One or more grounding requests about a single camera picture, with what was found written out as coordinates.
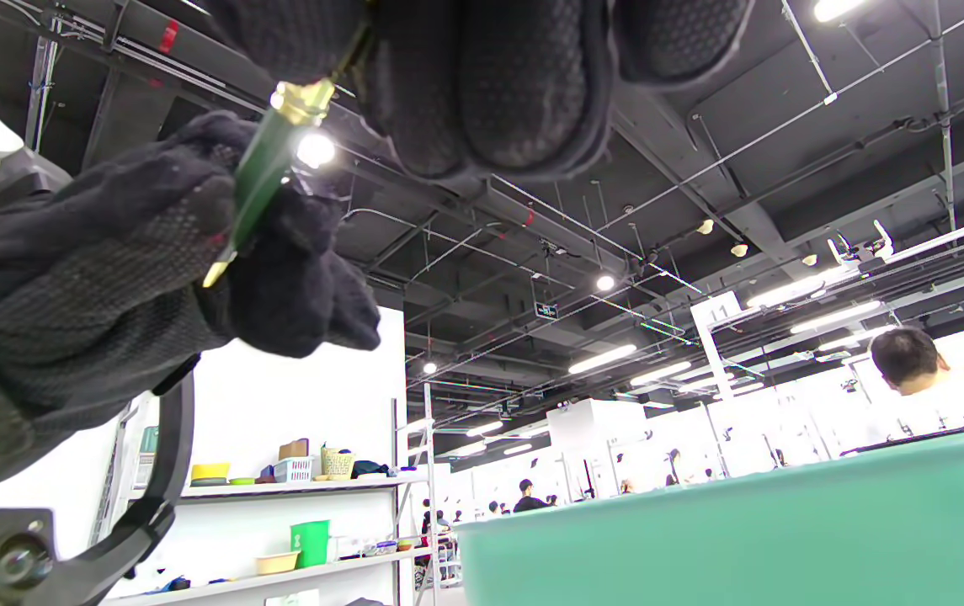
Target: green bucket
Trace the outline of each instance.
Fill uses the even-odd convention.
[[[290,551],[300,551],[296,568],[328,563],[328,521],[290,526]]]

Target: black hair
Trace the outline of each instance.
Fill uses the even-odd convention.
[[[896,327],[871,341],[871,359],[882,378],[893,386],[921,375],[934,375],[939,369],[939,349],[935,341],[915,327]]]

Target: knit glove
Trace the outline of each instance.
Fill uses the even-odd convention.
[[[209,114],[0,210],[0,480],[101,425],[202,350],[373,349],[377,308],[332,246],[334,189],[296,177],[212,288],[256,126]]]

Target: white basket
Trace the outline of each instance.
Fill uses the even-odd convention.
[[[310,482],[313,480],[313,460],[311,456],[293,456],[276,464],[274,474],[277,482]]]

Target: basket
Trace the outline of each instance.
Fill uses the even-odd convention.
[[[350,480],[354,471],[354,454],[340,454],[336,449],[321,449],[321,470],[330,480]]]
[[[313,479],[313,457],[292,456],[276,464],[276,482],[310,482]]]

